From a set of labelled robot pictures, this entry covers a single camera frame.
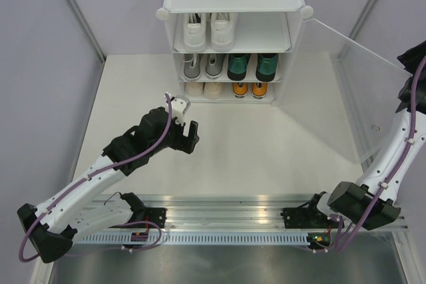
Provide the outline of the beige lace sneaker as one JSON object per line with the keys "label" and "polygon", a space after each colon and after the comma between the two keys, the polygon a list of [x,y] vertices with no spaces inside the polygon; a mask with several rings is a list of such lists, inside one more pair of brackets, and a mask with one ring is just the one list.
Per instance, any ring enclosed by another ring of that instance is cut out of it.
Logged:
{"label": "beige lace sneaker", "polygon": [[221,82],[206,82],[204,84],[204,96],[210,100],[217,100],[223,95],[223,84]]}
{"label": "beige lace sneaker", "polygon": [[204,94],[203,82],[187,82],[184,87],[185,93],[189,96],[202,96]]}

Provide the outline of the grey canvas sneaker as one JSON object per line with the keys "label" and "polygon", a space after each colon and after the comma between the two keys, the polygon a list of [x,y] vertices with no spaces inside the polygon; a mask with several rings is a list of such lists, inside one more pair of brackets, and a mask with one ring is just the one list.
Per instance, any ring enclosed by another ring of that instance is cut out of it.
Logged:
{"label": "grey canvas sneaker", "polygon": [[225,54],[209,53],[206,58],[205,74],[209,79],[217,79],[222,74],[222,66],[224,63]]}
{"label": "grey canvas sneaker", "polygon": [[200,78],[200,61],[202,54],[192,53],[184,54],[183,79],[187,81],[196,81]]}

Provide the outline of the translucent cabinet door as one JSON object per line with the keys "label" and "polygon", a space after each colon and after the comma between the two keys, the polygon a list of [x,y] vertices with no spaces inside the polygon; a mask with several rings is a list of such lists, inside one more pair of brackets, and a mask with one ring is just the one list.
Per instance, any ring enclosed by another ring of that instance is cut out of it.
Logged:
{"label": "translucent cabinet door", "polygon": [[354,164],[378,151],[409,78],[316,19],[302,21],[281,68],[280,108]]}

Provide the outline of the orange canvas sneaker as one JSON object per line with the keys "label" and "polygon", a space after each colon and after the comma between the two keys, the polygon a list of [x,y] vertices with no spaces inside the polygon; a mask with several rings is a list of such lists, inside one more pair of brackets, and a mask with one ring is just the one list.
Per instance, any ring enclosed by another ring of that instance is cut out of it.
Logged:
{"label": "orange canvas sneaker", "polygon": [[248,93],[248,83],[246,82],[233,82],[232,93],[236,98],[244,98]]}
{"label": "orange canvas sneaker", "polygon": [[267,95],[268,83],[266,82],[253,82],[252,83],[252,96],[256,99],[263,99]]}

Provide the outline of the green heeled shoe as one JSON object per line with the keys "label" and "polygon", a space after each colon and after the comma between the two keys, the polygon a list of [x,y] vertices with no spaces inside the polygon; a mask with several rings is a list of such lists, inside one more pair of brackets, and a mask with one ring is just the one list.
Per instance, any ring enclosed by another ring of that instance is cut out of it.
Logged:
{"label": "green heeled shoe", "polygon": [[230,53],[228,55],[228,78],[233,81],[244,80],[249,60],[250,53]]}
{"label": "green heeled shoe", "polygon": [[271,82],[276,76],[278,53],[259,53],[256,65],[256,78],[261,82]]}

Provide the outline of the white sneaker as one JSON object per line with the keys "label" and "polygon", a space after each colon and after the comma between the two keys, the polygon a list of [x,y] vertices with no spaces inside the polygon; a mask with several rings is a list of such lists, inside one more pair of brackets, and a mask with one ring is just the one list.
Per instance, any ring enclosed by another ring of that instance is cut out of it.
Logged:
{"label": "white sneaker", "polygon": [[216,52],[227,52],[234,47],[238,13],[212,13],[210,16],[211,47]]}
{"label": "white sneaker", "polygon": [[206,48],[206,13],[185,13],[183,15],[183,41],[187,51],[201,53]]}

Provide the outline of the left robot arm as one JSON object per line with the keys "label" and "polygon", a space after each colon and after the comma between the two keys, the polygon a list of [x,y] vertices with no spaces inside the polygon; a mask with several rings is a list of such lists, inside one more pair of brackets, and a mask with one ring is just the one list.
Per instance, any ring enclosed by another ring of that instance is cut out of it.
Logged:
{"label": "left robot arm", "polygon": [[95,163],[77,180],[53,197],[34,206],[22,205],[17,215],[36,257],[51,263],[64,256],[80,239],[108,227],[139,227],[146,220],[146,206],[134,193],[120,195],[117,204],[93,211],[86,205],[107,188],[148,164],[155,154],[171,148],[191,154],[199,141],[198,123],[184,134],[184,115],[190,102],[175,98],[168,107],[145,114],[140,124],[114,138]]}

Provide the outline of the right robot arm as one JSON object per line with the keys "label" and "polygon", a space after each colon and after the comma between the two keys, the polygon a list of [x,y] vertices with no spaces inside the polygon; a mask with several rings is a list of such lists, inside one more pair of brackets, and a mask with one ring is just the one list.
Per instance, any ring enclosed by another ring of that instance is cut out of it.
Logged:
{"label": "right robot arm", "polygon": [[400,105],[378,155],[356,182],[341,182],[331,194],[313,196],[304,210],[309,226],[348,219],[373,230],[398,218],[401,210],[394,203],[399,187],[425,144],[425,43],[397,59],[412,76],[399,92]]}

